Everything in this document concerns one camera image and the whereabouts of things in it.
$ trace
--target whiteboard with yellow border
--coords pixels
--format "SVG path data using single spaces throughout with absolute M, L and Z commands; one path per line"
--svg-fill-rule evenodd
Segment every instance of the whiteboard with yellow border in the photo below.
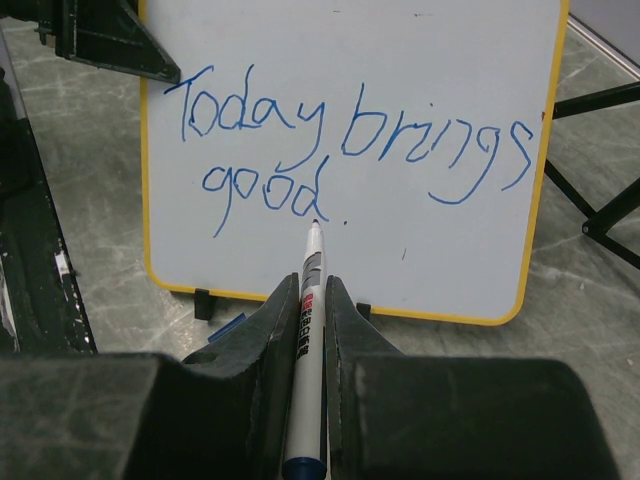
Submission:
M 519 311 L 567 1 L 145 3 L 183 75 L 142 83 L 156 283 L 264 299 L 317 218 L 376 313 Z

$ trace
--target yellow frame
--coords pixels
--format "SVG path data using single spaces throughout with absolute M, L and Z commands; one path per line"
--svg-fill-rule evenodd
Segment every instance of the yellow frame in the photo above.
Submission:
M 540 153 L 538 155 L 536 178 L 533 186 L 533 198 L 531 211 L 529 213 L 529 225 L 527 227 L 527 238 L 525 241 L 524 253 L 522 256 L 522 266 L 520 269 L 520 284 L 516 303 L 509 313 L 497 320 L 491 320 L 482 317 L 463 317 L 458 315 L 444 315 L 436 313 L 418 312 L 413 310 L 401 310 L 395 308 L 371 307 L 373 313 L 381 315 L 391 315 L 396 317 L 409 317 L 422 320 L 440 320 L 453 323 L 466 323 L 484 326 L 503 325 L 513 319 L 524 303 L 524 294 L 527 286 L 527 277 L 529 274 L 529 263 L 531 261 L 531 250 L 533 247 L 533 235 L 535 232 L 536 219 L 538 217 L 538 206 L 540 204 L 540 195 L 542 193 L 542 180 L 544 178 L 544 163 L 547 158 L 547 149 L 549 146 L 549 138 L 551 136 L 551 122 L 553 120 L 553 108 L 556 98 L 556 86 L 560 75 L 560 65 L 562 63 L 562 52 L 564 48 L 564 39 L 567 30 L 567 21 L 569 18 L 569 0 L 558 0 L 560 6 L 560 18 L 558 20 L 558 32 L 556 34 L 556 45 L 553 54 L 553 65 L 551 67 L 551 78 L 549 79 L 549 89 L 547 95 L 547 105 L 545 110 L 544 122 L 542 125 L 542 136 L 540 140 Z M 141 0 L 139 6 L 140 18 L 146 18 L 146 2 Z M 140 80 L 140 133 L 141 133 L 141 156 L 142 156 L 142 201 L 144 215 L 144 263 L 149 277 L 159 287 L 174 292 L 193 293 L 196 287 L 184 287 L 181 285 L 171 285 L 162 282 L 153 272 L 151 268 L 151 236 L 149 226 L 149 136 L 147 126 L 147 79 Z M 255 293 L 235 292 L 231 290 L 209 290 L 211 295 L 219 297 L 237 298 L 241 300 L 257 300 L 265 301 L 268 295 L 260 295 Z

